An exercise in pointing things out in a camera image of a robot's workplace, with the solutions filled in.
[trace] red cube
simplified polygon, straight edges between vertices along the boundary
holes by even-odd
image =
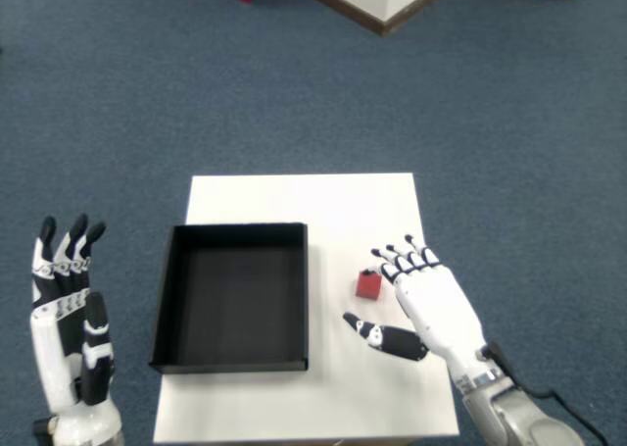
[[[381,274],[366,270],[357,280],[356,296],[376,301],[381,291]]]

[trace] white table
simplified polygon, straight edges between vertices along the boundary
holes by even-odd
[[[390,286],[355,297],[369,249],[422,238],[410,173],[194,176],[187,223],[309,226],[310,368],[164,375],[155,442],[417,438],[458,434],[444,362],[377,353],[342,320],[411,328]]]

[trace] open box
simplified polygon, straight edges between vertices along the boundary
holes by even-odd
[[[306,370],[307,226],[175,226],[150,366],[162,373]]]

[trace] gray carpet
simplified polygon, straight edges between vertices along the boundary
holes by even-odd
[[[438,0],[389,39],[313,0],[0,0],[0,17],[2,444],[33,444],[46,414],[28,328],[45,215],[109,224],[92,282],[134,446],[190,176],[396,171],[486,335],[624,443],[624,0]],[[458,416],[461,438],[424,443],[481,444]]]

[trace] robotic hand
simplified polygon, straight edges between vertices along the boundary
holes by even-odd
[[[527,396],[530,391],[516,381],[498,346],[486,345],[481,322],[451,270],[410,235],[406,241],[407,249],[388,245],[372,254],[385,260],[380,271],[394,285],[415,333],[361,321],[350,313],[344,319],[380,351],[420,360],[428,348],[443,358],[487,444],[583,446],[572,428],[545,415]],[[554,392],[535,396],[554,396],[565,407]],[[598,437],[606,444],[600,433]]]
[[[114,354],[100,293],[89,288],[91,246],[105,230],[80,216],[53,255],[55,220],[46,218],[32,257],[32,343],[51,418],[36,421],[41,446],[122,446],[109,397]]]

